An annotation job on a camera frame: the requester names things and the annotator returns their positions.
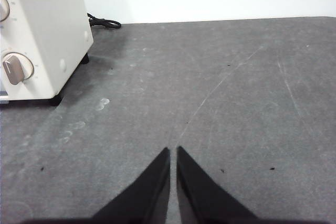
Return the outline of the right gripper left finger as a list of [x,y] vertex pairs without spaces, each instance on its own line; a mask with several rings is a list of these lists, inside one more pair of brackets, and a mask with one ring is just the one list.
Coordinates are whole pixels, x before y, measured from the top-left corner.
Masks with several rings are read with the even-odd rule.
[[162,151],[94,220],[166,220],[170,196],[170,150]]

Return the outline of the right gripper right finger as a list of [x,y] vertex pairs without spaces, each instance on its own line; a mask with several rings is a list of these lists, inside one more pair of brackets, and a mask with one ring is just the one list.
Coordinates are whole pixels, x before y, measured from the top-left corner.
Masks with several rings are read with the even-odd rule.
[[216,184],[181,146],[176,150],[176,184],[181,211],[186,220],[257,220],[258,217]]

